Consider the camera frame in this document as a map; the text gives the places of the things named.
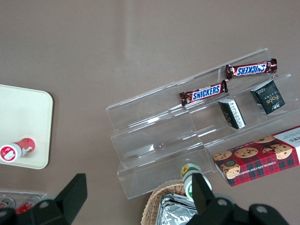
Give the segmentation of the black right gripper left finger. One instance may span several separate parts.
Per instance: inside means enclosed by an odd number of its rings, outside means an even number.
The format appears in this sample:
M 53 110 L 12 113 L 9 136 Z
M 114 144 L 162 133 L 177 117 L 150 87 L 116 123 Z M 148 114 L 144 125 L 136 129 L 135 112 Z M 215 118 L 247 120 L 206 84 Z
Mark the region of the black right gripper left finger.
M 17 225 L 70 225 L 87 199 L 86 174 L 78 173 L 55 197 L 16 216 Z

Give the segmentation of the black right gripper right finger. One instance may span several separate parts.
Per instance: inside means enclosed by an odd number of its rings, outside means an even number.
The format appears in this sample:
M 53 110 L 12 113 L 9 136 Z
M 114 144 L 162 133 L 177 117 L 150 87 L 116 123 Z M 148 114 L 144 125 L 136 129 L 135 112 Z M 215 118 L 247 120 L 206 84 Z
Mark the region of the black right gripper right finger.
M 245 225 L 245 213 L 225 197 L 215 197 L 202 174 L 192 174 L 192 197 L 197 209 L 190 225 Z

